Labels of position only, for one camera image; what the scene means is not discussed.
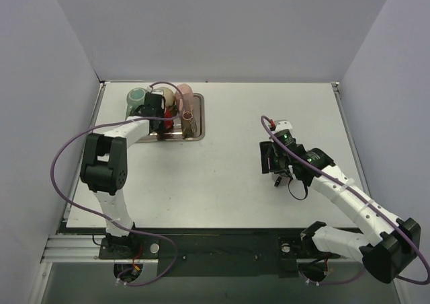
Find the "red mug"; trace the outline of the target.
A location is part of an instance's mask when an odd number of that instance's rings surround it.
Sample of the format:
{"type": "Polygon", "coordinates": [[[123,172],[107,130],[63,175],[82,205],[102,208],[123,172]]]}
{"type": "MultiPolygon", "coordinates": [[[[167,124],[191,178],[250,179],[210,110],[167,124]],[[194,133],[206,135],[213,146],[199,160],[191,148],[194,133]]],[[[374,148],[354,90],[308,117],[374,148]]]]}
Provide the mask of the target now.
{"type": "MultiPolygon", "coordinates": [[[[165,118],[171,118],[172,117],[172,113],[170,108],[166,107],[165,108],[165,112],[164,112],[164,117],[165,118]]],[[[158,140],[163,141],[166,139],[166,134],[168,134],[171,129],[173,128],[173,121],[172,120],[164,120],[162,122],[160,122],[159,127],[158,127],[158,140]]]]}

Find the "lilac mug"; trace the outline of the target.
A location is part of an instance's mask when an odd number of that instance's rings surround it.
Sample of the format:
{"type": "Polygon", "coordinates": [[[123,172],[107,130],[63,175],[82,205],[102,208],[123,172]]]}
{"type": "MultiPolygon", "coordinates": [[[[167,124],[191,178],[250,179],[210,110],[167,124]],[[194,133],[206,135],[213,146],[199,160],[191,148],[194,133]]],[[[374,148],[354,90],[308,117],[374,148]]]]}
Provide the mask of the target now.
{"type": "Polygon", "coordinates": [[[287,186],[292,179],[291,173],[287,171],[272,172],[270,173],[270,177],[273,180],[273,186],[275,188],[287,186]]]}

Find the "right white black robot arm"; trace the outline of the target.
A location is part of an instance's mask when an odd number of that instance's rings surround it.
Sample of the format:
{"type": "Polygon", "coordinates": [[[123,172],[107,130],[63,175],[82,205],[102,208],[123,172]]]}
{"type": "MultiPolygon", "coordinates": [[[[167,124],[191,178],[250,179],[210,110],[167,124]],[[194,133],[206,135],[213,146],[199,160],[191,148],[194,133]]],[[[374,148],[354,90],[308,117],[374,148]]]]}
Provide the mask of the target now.
{"type": "Polygon", "coordinates": [[[321,149],[306,150],[288,129],[275,134],[277,141],[259,144],[261,171],[277,180],[302,182],[330,200],[358,228],[352,233],[317,221],[301,232],[300,248],[307,256],[337,254],[361,262],[377,280],[390,283],[417,257],[421,227],[403,220],[360,190],[352,178],[321,149]]]}

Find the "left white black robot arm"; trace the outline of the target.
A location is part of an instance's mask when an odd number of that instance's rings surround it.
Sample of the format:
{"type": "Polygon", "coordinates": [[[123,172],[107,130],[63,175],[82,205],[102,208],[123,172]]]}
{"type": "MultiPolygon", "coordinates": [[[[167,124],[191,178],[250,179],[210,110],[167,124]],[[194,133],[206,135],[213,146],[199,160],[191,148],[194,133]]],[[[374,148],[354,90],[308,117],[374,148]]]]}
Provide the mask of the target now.
{"type": "Polygon", "coordinates": [[[162,93],[146,93],[143,101],[127,117],[127,123],[103,134],[87,135],[80,179],[99,202],[106,221],[106,236],[117,238],[115,251],[123,258],[137,253],[138,241],[131,237],[134,228],[126,206],[123,187],[128,176],[128,148],[142,137],[161,128],[165,115],[162,93]]]}

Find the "beige mug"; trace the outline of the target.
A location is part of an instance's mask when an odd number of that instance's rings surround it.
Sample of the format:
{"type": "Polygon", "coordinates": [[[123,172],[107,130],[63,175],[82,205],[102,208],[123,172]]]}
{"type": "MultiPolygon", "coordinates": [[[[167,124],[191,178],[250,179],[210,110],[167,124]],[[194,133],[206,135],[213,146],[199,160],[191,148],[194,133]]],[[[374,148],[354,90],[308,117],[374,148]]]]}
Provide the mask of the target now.
{"type": "Polygon", "coordinates": [[[158,90],[163,94],[165,99],[165,107],[172,109],[175,105],[175,94],[168,87],[160,87],[158,90]]]}

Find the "green mug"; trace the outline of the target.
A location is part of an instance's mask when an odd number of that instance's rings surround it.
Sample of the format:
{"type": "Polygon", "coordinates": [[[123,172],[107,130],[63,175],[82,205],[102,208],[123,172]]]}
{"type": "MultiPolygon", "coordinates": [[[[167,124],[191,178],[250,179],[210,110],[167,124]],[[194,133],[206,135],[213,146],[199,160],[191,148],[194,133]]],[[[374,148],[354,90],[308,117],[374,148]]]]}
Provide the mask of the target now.
{"type": "Polygon", "coordinates": [[[126,117],[129,117],[140,105],[143,105],[145,95],[148,91],[142,87],[130,90],[126,96],[126,117]]]}

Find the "pink mug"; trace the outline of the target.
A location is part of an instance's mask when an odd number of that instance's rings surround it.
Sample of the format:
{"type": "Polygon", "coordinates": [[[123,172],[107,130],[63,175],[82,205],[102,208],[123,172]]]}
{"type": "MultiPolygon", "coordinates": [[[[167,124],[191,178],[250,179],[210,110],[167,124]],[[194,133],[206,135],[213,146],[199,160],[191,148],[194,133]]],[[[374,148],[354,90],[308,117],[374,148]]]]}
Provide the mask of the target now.
{"type": "Polygon", "coordinates": [[[179,111],[192,113],[194,110],[194,93],[188,84],[182,83],[177,86],[175,93],[176,106],[179,111]]]}

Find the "brown patterned mug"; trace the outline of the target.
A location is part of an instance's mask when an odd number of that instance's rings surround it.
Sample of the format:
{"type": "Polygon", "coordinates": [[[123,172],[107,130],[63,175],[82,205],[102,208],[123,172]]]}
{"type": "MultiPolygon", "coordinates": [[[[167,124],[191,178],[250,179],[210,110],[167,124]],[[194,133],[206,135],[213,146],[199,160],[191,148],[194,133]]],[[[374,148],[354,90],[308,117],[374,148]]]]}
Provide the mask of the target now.
{"type": "Polygon", "coordinates": [[[197,132],[196,120],[191,112],[184,112],[181,117],[182,137],[184,139],[195,137],[197,132]]]}

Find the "steel tray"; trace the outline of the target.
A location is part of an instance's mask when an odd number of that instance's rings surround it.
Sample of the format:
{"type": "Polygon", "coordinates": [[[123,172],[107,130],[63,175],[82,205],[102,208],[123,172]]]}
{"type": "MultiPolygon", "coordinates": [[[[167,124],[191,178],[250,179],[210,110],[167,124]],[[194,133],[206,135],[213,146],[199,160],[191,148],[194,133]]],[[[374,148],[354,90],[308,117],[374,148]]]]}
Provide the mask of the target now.
{"type": "Polygon", "coordinates": [[[151,133],[145,137],[138,140],[138,143],[153,143],[156,141],[198,141],[202,140],[205,136],[205,110],[204,110],[204,97],[200,93],[193,94],[194,102],[194,119],[196,122],[196,132],[193,136],[187,136],[183,138],[182,128],[180,119],[174,120],[173,128],[166,132],[162,139],[156,132],[151,133]]]}

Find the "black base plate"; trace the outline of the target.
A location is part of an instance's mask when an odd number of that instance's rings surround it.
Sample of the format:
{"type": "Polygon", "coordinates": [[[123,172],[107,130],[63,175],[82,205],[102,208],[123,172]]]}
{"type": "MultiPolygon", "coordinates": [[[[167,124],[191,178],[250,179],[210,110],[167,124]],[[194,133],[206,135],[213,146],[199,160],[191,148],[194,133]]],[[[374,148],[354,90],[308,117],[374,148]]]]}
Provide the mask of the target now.
{"type": "Polygon", "coordinates": [[[145,260],[157,260],[167,277],[245,277],[309,275],[321,281],[332,255],[303,250],[299,228],[138,230],[127,237],[105,236],[99,258],[115,260],[115,275],[133,281],[145,260]]]}

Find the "aluminium rail frame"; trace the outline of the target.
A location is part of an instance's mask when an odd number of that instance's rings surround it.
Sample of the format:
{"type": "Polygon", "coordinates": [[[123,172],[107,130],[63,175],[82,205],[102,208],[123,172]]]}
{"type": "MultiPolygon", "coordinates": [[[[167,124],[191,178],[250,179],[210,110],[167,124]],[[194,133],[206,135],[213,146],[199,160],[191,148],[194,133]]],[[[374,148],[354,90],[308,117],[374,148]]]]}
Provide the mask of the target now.
{"type": "Polygon", "coordinates": [[[131,248],[109,246],[100,236],[93,239],[84,235],[59,235],[47,241],[42,259],[49,262],[104,260],[130,264],[133,260],[141,263],[177,255],[183,259],[191,256],[249,256],[258,261],[270,256],[303,258],[305,254],[300,252],[299,247],[297,239],[270,234],[193,234],[173,235],[167,239],[140,235],[131,248]]]}

